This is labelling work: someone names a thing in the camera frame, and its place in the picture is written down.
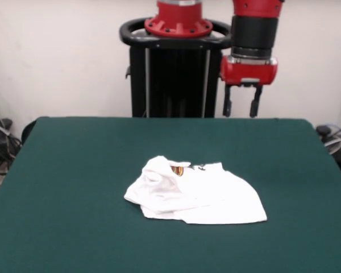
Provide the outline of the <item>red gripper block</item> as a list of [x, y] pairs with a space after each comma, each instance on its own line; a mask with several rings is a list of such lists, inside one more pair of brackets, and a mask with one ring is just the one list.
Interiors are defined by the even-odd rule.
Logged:
[[245, 59], [223, 56], [221, 61], [221, 79], [225, 83], [223, 116], [231, 116], [231, 86], [256, 85], [256, 92], [251, 102], [249, 116], [258, 115], [260, 98], [264, 85], [270, 85], [277, 74], [278, 61], [275, 57], [269, 59]]

